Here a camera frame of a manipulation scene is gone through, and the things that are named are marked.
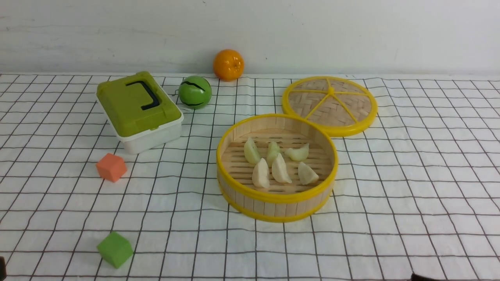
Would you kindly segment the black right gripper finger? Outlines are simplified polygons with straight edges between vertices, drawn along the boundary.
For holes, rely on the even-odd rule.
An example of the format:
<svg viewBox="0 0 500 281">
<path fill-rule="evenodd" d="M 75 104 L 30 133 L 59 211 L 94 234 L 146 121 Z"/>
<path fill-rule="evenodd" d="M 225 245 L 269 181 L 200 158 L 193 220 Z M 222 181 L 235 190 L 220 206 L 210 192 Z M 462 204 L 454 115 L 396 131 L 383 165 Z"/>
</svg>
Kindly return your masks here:
<svg viewBox="0 0 500 281">
<path fill-rule="evenodd" d="M 440 281 L 439 279 L 432 279 L 427 276 L 422 276 L 419 274 L 412 273 L 411 274 L 411 281 Z"/>
</svg>

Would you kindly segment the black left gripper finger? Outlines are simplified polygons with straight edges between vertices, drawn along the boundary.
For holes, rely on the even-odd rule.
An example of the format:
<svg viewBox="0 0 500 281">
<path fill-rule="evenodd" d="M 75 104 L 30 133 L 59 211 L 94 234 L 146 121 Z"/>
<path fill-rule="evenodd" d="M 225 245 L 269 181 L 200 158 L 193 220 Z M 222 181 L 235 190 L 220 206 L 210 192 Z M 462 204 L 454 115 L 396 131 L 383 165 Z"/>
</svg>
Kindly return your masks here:
<svg viewBox="0 0 500 281">
<path fill-rule="evenodd" d="M 5 263 L 5 258 L 0 257 L 0 281 L 4 281 L 7 277 L 7 266 Z"/>
</svg>

